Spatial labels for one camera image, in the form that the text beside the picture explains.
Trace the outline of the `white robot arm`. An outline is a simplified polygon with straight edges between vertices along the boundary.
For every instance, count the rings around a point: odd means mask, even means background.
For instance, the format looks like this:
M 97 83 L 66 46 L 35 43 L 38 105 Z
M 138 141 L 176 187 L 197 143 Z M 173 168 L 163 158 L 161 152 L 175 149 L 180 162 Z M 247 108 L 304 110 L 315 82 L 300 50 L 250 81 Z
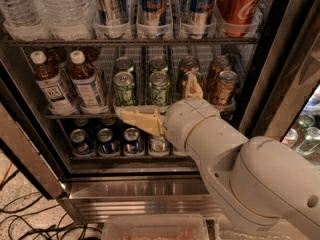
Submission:
M 310 240 L 320 239 L 320 170 L 289 147 L 245 137 L 199 97 L 173 103 L 164 115 L 150 105 L 119 107 L 116 114 L 187 153 L 239 230 L 260 234 L 285 219 Z

